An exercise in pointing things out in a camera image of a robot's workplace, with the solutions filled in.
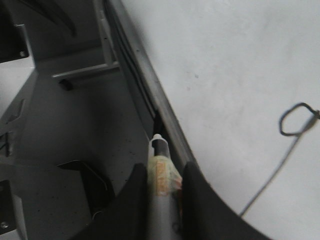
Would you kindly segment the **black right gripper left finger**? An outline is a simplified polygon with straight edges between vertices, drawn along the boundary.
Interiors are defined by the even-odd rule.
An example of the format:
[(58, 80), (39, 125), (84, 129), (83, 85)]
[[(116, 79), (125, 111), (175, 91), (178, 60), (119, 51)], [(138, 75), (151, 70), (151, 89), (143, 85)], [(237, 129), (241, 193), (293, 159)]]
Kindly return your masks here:
[(72, 240), (144, 240), (147, 231), (147, 168), (134, 165), (119, 194)]

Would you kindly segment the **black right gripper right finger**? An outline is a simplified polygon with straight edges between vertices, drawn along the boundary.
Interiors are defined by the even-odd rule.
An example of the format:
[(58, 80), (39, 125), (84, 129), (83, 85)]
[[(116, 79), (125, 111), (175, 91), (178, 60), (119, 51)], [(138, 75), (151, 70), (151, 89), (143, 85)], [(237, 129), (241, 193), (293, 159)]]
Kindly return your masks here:
[(199, 167), (188, 162), (182, 175), (184, 240), (268, 240), (216, 194)]

